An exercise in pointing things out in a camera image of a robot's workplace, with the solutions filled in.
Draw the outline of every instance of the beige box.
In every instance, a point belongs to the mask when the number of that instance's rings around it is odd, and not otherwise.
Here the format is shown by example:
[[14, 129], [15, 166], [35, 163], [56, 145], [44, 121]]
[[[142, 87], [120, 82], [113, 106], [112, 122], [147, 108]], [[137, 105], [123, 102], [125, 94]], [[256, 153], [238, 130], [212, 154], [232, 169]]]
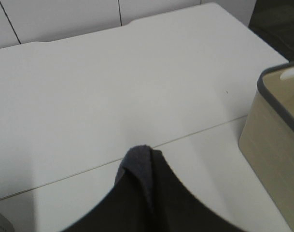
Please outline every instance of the beige box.
[[239, 147], [294, 231], [294, 62], [265, 70]]

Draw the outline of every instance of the dark fabric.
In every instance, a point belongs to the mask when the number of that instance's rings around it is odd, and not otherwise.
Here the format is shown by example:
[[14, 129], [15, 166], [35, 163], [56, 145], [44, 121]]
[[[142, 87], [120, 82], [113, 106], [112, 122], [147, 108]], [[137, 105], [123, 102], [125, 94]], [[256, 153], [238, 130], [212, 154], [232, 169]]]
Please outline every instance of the dark fabric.
[[139, 180], [147, 204], [150, 210], [153, 211], [151, 148], [146, 145], [131, 148], [120, 164], [115, 183], [120, 179], [124, 170], [128, 170]]
[[[149, 206], [150, 199], [152, 199], [152, 208]], [[178, 180], [161, 151], [154, 151], [148, 146], [139, 146], [129, 150], [125, 156], [118, 170], [115, 186], [108, 195], [86, 216], [64, 231], [241, 232], [242, 230], [223, 220], [196, 199]]]

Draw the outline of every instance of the white wall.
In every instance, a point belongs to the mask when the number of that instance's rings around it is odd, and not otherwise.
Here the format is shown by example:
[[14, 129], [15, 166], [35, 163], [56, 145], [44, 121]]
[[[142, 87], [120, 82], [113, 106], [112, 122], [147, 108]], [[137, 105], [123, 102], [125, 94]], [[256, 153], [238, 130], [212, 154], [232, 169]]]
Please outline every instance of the white wall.
[[120, 0], [122, 24], [137, 18], [199, 5], [200, 2], [201, 0]]
[[202, 0], [201, 3], [216, 2], [241, 23], [248, 26], [256, 0]]
[[[215, 1], [248, 26], [256, 0], [1, 0], [21, 43], [53, 41]], [[0, 5], [0, 48], [19, 44]]]
[[0, 48], [19, 44], [0, 5]]
[[120, 26], [117, 0], [1, 0], [22, 43]]

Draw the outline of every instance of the dark floor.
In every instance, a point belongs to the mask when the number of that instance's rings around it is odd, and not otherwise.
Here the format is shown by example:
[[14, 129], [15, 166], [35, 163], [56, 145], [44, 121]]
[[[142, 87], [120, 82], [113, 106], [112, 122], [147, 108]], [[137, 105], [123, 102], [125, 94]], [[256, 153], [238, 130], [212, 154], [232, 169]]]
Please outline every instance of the dark floor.
[[294, 60], [294, 0], [257, 0], [249, 28], [289, 61]]

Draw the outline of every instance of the table surface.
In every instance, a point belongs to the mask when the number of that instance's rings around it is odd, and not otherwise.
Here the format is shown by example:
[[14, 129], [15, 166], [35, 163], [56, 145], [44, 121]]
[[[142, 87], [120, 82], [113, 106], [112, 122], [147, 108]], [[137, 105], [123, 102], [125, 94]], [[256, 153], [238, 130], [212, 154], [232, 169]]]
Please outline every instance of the table surface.
[[0, 49], [0, 199], [16, 194], [0, 211], [17, 231], [61, 230], [149, 144], [227, 220], [289, 231], [237, 144], [260, 73], [284, 62], [216, 4]]

